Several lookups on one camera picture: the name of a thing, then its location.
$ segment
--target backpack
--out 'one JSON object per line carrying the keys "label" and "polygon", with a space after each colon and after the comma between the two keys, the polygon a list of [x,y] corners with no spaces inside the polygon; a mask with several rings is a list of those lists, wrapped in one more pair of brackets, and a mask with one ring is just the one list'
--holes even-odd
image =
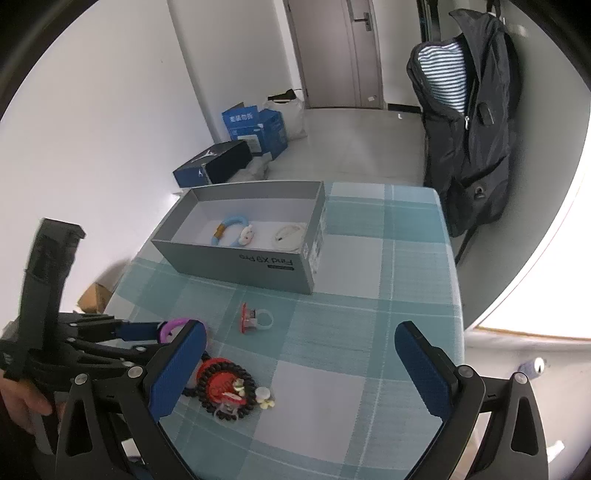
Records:
{"label": "backpack", "polygon": [[521,79],[497,2],[495,9],[497,17],[450,12],[462,34],[420,43],[407,64],[423,107],[424,185],[439,194],[449,234],[466,232],[456,263],[476,228],[499,219],[508,197]]}

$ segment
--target small blue object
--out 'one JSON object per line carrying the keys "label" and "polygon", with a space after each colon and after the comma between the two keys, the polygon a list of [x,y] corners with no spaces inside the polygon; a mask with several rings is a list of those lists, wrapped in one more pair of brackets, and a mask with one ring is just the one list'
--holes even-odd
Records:
{"label": "small blue object", "polygon": [[396,327],[394,346],[429,413],[446,421],[452,413],[449,384],[403,323]]}
{"label": "small blue object", "polygon": [[287,148],[287,134],[281,112],[243,104],[222,113],[232,140],[245,140],[251,153],[260,157],[268,152],[275,160]]}
{"label": "small blue object", "polygon": [[174,356],[150,387],[148,409],[155,421],[170,415],[207,344],[205,325],[195,321]]}
{"label": "small blue object", "polygon": [[[230,225],[237,225],[239,223],[244,228],[248,227],[248,225],[249,225],[248,220],[246,219],[246,217],[243,217],[243,216],[228,217],[225,220],[223,220],[222,223],[220,223],[220,226],[217,227],[217,231],[214,234],[214,236],[212,237],[212,245],[214,247],[218,246],[221,238],[223,237],[224,230],[226,228],[228,228]],[[236,238],[236,240],[234,240],[232,242],[230,247],[244,247],[244,245],[241,245],[239,243],[239,240],[240,240],[240,236],[238,236],[238,238]]]}
{"label": "small blue object", "polygon": [[123,322],[115,329],[115,335],[125,342],[158,339],[158,322]]}

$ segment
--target checkered tablecloth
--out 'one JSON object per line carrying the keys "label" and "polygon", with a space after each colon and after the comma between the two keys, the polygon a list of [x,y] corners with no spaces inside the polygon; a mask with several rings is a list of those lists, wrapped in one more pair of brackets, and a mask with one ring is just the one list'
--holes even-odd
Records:
{"label": "checkered tablecloth", "polygon": [[[459,364],[463,327],[453,254],[433,190],[333,183],[311,296],[177,273],[148,241],[107,312],[160,322],[198,317],[208,351],[269,386],[275,408],[235,423],[181,398],[161,420],[204,479],[403,479],[439,428],[394,349],[412,320]],[[239,309],[267,309],[242,335]]]}

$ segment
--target white plush toy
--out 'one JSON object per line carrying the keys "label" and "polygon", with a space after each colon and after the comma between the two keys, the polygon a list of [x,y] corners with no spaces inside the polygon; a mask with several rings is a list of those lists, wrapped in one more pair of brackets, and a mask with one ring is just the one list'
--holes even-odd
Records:
{"label": "white plush toy", "polygon": [[252,242],[252,238],[255,236],[255,230],[252,227],[252,225],[249,225],[245,228],[243,228],[241,234],[240,234],[240,238],[238,239],[238,243],[240,245],[248,245],[250,242]]}

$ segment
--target door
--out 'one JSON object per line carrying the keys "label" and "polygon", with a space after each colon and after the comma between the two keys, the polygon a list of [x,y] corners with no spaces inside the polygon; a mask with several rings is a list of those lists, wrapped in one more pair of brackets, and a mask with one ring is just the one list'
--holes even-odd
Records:
{"label": "door", "polygon": [[288,0],[311,108],[381,108],[370,0]]}

